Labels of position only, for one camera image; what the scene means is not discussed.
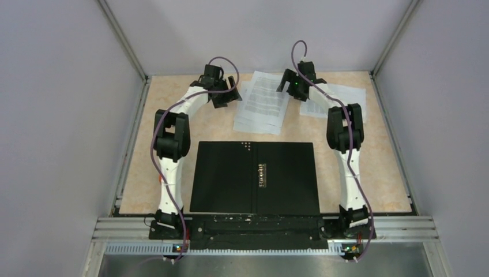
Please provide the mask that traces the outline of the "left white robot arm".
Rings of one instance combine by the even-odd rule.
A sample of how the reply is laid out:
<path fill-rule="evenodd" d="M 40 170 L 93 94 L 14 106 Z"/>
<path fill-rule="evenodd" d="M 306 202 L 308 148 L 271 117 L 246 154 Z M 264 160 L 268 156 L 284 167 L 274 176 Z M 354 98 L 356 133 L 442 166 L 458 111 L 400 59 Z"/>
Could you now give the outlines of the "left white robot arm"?
<path fill-rule="evenodd" d="M 181 179 L 191 146 L 190 120 L 207 103 L 221 108 L 240 101 L 239 81 L 239 74 L 225 77 L 222 67 L 206 64 L 203 74 L 176 103 L 155 114 L 150 157 L 160 178 L 161 193 L 154 229 L 164 231 L 170 238 L 187 239 Z"/>

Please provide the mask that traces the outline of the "teal folder black inside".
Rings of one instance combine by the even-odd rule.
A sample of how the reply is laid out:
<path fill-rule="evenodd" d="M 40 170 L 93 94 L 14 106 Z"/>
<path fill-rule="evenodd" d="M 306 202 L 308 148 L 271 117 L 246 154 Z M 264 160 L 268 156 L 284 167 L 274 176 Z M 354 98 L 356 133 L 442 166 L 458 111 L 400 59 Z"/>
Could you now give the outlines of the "teal folder black inside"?
<path fill-rule="evenodd" d="M 319 215 L 313 144 L 200 142 L 190 212 Z"/>

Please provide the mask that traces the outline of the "printed paper stack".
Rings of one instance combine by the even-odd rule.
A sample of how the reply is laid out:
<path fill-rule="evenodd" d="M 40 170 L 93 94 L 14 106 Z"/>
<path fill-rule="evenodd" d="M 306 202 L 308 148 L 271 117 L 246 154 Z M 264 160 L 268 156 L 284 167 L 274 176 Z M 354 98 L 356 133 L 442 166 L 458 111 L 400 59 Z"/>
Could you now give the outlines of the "printed paper stack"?
<path fill-rule="evenodd" d="M 233 130 L 237 132 L 281 133 L 289 94 L 278 91 L 281 76 L 255 71 L 250 81 L 242 82 L 243 100 L 238 104 Z"/>

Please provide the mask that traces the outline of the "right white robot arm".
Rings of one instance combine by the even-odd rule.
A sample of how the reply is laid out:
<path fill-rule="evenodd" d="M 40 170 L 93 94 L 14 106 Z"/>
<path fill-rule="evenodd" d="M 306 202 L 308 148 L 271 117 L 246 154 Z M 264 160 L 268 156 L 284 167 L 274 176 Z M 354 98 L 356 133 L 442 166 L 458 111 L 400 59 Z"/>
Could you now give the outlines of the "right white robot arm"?
<path fill-rule="evenodd" d="M 317 77 L 312 62 L 301 61 L 294 69 L 286 69 L 277 91 L 303 102 L 310 100 L 327 111 L 326 141 L 337 159 L 341 186 L 338 230 L 346 238 L 371 240 L 373 212 L 361 186 L 359 166 L 364 142 L 361 105 L 334 93 Z"/>

